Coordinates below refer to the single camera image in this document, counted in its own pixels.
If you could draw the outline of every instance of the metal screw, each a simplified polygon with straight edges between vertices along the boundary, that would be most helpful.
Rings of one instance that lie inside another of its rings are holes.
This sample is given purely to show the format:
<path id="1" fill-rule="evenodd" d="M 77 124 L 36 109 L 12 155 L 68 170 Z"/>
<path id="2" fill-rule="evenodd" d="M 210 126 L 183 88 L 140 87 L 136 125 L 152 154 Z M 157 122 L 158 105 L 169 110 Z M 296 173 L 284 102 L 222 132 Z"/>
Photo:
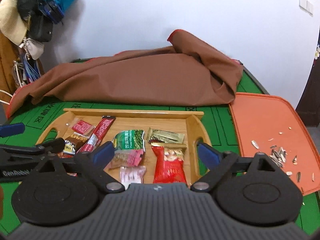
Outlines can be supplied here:
<path id="1" fill-rule="evenodd" d="M 206 182 L 196 182 L 193 187 L 197 190 L 206 190 L 209 188 L 209 184 Z"/>
<path id="2" fill-rule="evenodd" d="M 112 191 L 119 190 L 119 189 L 121 189 L 121 187 L 122 187 L 122 184 L 120 184 L 119 182 L 110 182 L 106 185 L 106 188 L 108 190 L 112 190 Z"/>

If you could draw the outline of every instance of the light switch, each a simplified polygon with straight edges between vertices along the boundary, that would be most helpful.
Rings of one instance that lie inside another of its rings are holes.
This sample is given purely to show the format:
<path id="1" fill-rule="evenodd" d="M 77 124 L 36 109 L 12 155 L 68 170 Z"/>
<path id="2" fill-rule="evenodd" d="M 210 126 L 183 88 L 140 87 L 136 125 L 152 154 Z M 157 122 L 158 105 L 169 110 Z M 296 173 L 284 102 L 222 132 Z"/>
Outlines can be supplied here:
<path id="1" fill-rule="evenodd" d="M 313 4 L 307 1 L 307 11 L 313 15 Z"/>
<path id="2" fill-rule="evenodd" d="M 307 0 L 299 0 L 299 6 L 307 10 Z"/>

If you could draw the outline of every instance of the brown coat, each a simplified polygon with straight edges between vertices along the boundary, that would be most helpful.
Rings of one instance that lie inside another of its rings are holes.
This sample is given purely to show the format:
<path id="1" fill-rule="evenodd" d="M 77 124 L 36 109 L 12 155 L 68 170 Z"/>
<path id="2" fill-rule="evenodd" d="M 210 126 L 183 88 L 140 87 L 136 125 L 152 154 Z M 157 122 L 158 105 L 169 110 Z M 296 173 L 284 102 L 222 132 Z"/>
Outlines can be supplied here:
<path id="1" fill-rule="evenodd" d="M 12 76 L 13 61 L 18 57 L 16 46 L 0 32 L 0 89 L 10 94 L 16 90 L 16 84 Z M 10 102 L 11 97 L 0 93 L 0 99 Z"/>
<path id="2" fill-rule="evenodd" d="M 205 106 L 234 100 L 242 66 L 191 33 L 174 31 L 172 46 L 125 51 L 88 62 L 60 64 L 19 89 L 7 115 L 30 95 L 63 101 Z"/>

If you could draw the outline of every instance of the tray handle hole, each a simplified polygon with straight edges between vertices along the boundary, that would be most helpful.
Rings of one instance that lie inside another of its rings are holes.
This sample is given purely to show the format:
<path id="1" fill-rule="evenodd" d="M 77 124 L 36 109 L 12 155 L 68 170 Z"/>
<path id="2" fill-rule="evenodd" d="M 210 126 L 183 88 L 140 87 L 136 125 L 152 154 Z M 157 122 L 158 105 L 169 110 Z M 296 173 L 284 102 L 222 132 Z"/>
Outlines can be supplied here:
<path id="1" fill-rule="evenodd" d="M 57 137 L 57 131 L 55 129 L 51 129 L 50 132 L 47 134 L 43 142 L 48 142 L 54 140 Z"/>
<path id="2" fill-rule="evenodd" d="M 202 137 L 198 137 L 195 141 L 194 141 L 194 144 L 193 144 L 193 147 L 195 149 L 195 153 L 196 153 L 196 156 L 198 156 L 198 147 L 197 147 L 197 144 L 199 142 L 204 142 L 203 141 L 203 138 Z M 208 168 L 204 165 L 204 163 L 199 159 L 198 157 L 198 165 L 199 165 L 199 173 L 201 176 L 204 176 L 207 172 L 208 172 Z"/>

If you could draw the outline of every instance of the red fabric edge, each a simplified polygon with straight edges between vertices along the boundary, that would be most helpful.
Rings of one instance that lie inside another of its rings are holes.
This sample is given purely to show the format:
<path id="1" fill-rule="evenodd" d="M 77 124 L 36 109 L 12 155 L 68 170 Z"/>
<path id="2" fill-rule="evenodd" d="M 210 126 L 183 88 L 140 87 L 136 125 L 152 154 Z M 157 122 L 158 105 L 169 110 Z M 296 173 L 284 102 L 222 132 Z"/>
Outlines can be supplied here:
<path id="1" fill-rule="evenodd" d="M 93 57 L 93 58 L 87 60 L 85 63 L 88 63 L 88 62 L 90 62 L 90 61 L 92 61 L 92 60 L 94 60 L 94 59 L 96 59 L 96 58 L 97 58 L 97 57 Z"/>
<path id="2" fill-rule="evenodd" d="M 11 98 L 11 100 L 10 100 L 10 102 L 9 102 L 9 106 L 7 107 L 7 111 L 5 112 L 5 116 L 7 117 L 7 119 L 9 119 L 10 118 L 10 112 L 11 112 L 11 102 L 12 102 L 12 100 L 15 98 L 15 96 L 23 89 L 23 88 L 25 88 L 25 87 L 27 87 L 28 85 L 24 85 L 23 87 L 19 87 L 16 91 L 15 91 L 15 93 L 13 94 L 13 96 L 12 96 L 12 98 Z"/>
<path id="3" fill-rule="evenodd" d="M 114 54 L 114 56 L 117 56 L 117 55 L 119 55 L 119 54 L 121 54 L 121 53 L 123 53 L 123 52 L 126 52 L 126 51 L 127 51 L 127 50 L 124 50 L 124 51 L 118 52 L 118 53 Z"/>
<path id="4" fill-rule="evenodd" d="M 240 64 L 239 60 L 237 60 L 237 59 L 231 58 L 231 60 L 234 61 L 234 62 L 236 62 L 236 63 L 238 63 L 238 64 Z"/>
<path id="5" fill-rule="evenodd" d="M 170 36 L 168 37 L 167 41 L 170 41 L 170 39 L 172 38 L 172 36 L 173 36 L 176 32 L 178 32 L 178 31 L 183 31 L 183 30 L 182 30 L 182 29 L 176 29 L 176 30 L 174 30 L 174 31 L 170 34 Z"/>

